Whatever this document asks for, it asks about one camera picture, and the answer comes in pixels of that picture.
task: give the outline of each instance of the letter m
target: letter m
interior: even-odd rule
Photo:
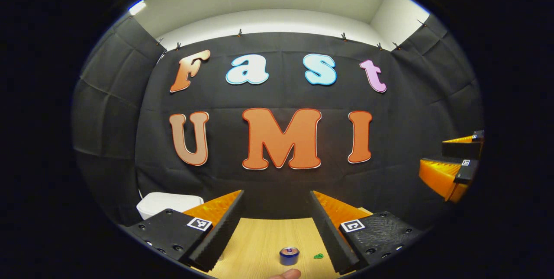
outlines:
[[[269,166],[264,159],[264,147],[275,167],[281,168],[294,146],[289,167],[313,169],[321,165],[317,157],[317,122],[321,113],[315,109],[299,109],[283,133],[267,108],[251,108],[243,112],[248,121],[248,158],[243,161],[245,169],[263,170]]]

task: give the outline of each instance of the white box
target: white box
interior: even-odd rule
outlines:
[[[160,213],[166,208],[185,212],[199,206],[204,200],[199,196],[168,194],[166,192],[151,192],[137,204],[137,210],[143,220]]]

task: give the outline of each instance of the black fabric backdrop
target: black fabric backdrop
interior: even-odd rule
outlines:
[[[135,161],[138,186],[149,192],[191,194],[210,200],[244,189],[248,218],[309,217],[308,192],[317,190],[356,207],[390,211],[419,228],[429,227],[448,208],[418,176],[419,159],[436,157],[441,141],[483,127],[480,94],[471,66],[451,34],[433,16],[392,52],[359,42],[306,33],[228,36],[169,51],[148,81],[138,119]],[[181,58],[210,50],[186,90],[170,93]],[[312,85],[304,77],[307,54],[329,55],[337,80]],[[230,62],[245,54],[266,58],[269,78],[259,85],[231,85]],[[381,70],[383,94],[372,90],[359,64],[372,60]],[[285,131],[295,111],[315,108],[317,155],[321,166],[294,170],[273,163],[246,170],[248,123],[242,112],[269,108]],[[168,118],[208,112],[208,161],[199,167],[177,156]],[[352,123],[348,113],[368,111],[372,158],[348,163]],[[196,149],[192,124],[184,126],[188,149]],[[264,151],[265,159],[271,161]]]
[[[87,58],[71,108],[73,148],[91,192],[112,220],[141,218],[135,138],[146,83],[164,52],[132,17],[104,33]]]

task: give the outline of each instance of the light blue letter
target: light blue letter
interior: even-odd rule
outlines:
[[[304,76],[311,84],[329,86],[337,80],[337,73],[333,69],[335,61],[330,56],[308,54],[304,56],[303,63],[309,69]]]
[[[269,74],[265,72],[265,58],[262,55],[243,55],[235,58],[231,62],[231,65],[234,67],[225,76],[225,79],[230,84],[243,84],[244,82],[260,84],[269,78]]]

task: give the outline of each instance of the black foam pad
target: black foam pad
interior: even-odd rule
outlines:
[[[243,192],[238,194],[217,226],[190,254],[188,264],[206,272],[213,269],[241,220],[244,211]]]
[[[473,135],[471,136],[471,141],[484,141],[484,140],[485,140],[485,132],[483,130],[473,131]]]
[[[421,235],[419,230],[389,212],[344,222],[340,230],[360,258],[358,269],[390,259]]]
[[[310,192],[310,196],[313,222],[317,227],[321,240],[323,240],[327,254],[329,254],[333,269],[341,275],[352,271],[352,267],[360,260],[352,251],[352,248],[342,239],[313,191]]]
[[[144,242],[184,263],[212,229],[212,222],[167,208],[127,228]]]
[[[455,183],[469,184],[477,168],[479,167],[479,161],[466,159],[462,161],[460,170],[457,172],[456,177],[454,178]]]

